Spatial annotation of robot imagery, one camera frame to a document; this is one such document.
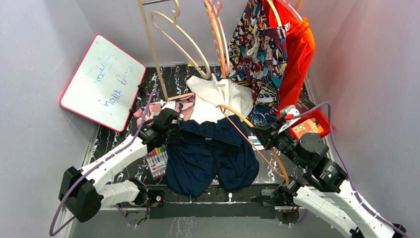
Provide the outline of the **navy blue shorts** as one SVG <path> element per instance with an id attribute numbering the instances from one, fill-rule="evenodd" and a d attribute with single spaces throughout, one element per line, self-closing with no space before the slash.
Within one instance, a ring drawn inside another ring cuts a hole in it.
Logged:
<path id="1" fill-rule="evenodd" d="M 197 197 L 215 178 L 227 191 L 251 185 L 259 173 L 259 162 L 236 115 L 197 123 L 181 121 L 182 140 L 166 147 L 166 183 L 177 193 Z"/>

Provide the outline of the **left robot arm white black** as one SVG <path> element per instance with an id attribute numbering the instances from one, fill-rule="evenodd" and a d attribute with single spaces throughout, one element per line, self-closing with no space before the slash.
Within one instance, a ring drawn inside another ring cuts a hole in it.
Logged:
<path id="1" fill-rule="evenodd" d="M 59 200 L 80 222 L 92 219 L 102 208 L 120 203 L 144 206 L 149 201 L 147 186 L 136 178 L 109 184 L 117 173 L 156 148 L 161 147 L 179 129 L 179 113 L 163 108 L 151 125 L 142 125 L 134 134 L 80 169 L 64 172 Z"/>

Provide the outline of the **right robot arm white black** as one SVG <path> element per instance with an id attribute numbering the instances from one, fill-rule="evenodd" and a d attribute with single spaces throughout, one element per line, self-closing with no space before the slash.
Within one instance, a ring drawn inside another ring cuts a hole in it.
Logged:
<path id="1" fill-rule="evenodd" d="M 328 146 L 316 133 L 303 134 L 299 139 L 280 126 L 254 126 L 250 131 L 266 150 L 281 151 L 299 168 L 305 169 L 304 179 L 326 198 L 312 192 L 296 178 L 281 185 L 272 196 L 285 205 L 296 204 L 313 212 L 337 229 L 346 238 L 405 238 L 406 229 L 390 223 L 352 188 L 349 176 L 328 158 Z"/>

